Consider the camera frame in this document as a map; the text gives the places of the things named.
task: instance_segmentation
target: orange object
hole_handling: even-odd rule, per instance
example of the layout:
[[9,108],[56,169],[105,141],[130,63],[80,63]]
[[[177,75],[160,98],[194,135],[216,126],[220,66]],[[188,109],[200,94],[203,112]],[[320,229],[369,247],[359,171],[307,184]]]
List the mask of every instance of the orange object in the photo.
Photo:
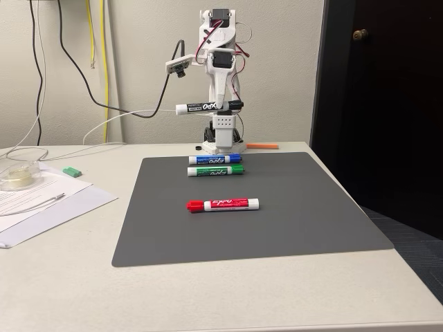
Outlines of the orange object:
[[278,144],[247,143],[247,149],[278,149]]

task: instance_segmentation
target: green eraser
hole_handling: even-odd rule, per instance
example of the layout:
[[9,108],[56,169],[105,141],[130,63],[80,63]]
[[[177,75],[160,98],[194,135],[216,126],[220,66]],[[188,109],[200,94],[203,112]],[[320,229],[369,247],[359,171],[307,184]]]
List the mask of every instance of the green eraser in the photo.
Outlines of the green eraser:
[[76,178],[80,175],[82,175],[81,171],[76,170],[75,168],[72,167],[66,167],[63,169],[63,173],[68,174],[69,176],[72,176],[73,178]]

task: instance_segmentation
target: yellow cable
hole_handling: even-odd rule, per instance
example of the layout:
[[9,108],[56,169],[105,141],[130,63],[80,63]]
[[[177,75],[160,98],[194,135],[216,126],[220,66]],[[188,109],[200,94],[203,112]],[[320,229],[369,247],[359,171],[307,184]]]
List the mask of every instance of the yellow cable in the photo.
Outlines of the yellow cable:
[[[105,4],[104,0],[100,0],[100,34],[102,40],[102,58],[103,58],[103,71],[105,72],[105,105],[109,104],[109,85],[108,85],[108,65],[106,61],[106,47],[105,47]],[[109,110],[105,109],[105,117],[108,120]],[[103,140],[107,141],[108,124],[105,125],[103,129]]]
[[88,14],[88,23],[89,23],[89,37],[91,39],[91,68],[94,68],[94,64],[96,62],[96,49],[94,43],[94,31],[92,28],[91,6],[89,5],[89,0],[85,1],[86,1],[86,12]]

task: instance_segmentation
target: green marker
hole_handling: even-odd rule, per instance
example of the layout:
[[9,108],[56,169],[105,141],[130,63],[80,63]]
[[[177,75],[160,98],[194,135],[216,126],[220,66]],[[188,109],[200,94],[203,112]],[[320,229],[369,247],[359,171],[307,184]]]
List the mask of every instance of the green marker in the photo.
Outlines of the green marker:
[[243,165],[214,166],[214,167],[188,167],[188,176],[231,175],[243,174]]

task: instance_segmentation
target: marker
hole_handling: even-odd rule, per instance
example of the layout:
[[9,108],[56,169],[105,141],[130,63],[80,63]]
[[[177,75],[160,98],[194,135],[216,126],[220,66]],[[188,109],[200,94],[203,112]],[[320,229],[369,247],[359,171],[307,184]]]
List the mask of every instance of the marker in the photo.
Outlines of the marker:
[[231,175],[243,174],[242,165],[214,166],[214,167],[188,167],[188,176]]
[[207,164],[229,164],[239,163],[242,157],[239,154],[229,154],[227,156],[190,156],[189,165],[207,165]]
[[175,113],[178,116],[192,113],[204,113],[213,111],[238,111],[242,109],[244,103],[241,100],[230,100],[223,102],[222,108],[217,108],[216,102],[197,102],[194,104],[180,104],[175,105]]
[[258,199],[222,199],[215,201],[189,201],[186,208],[191,212],[227,211],[227,210],[258,210]]

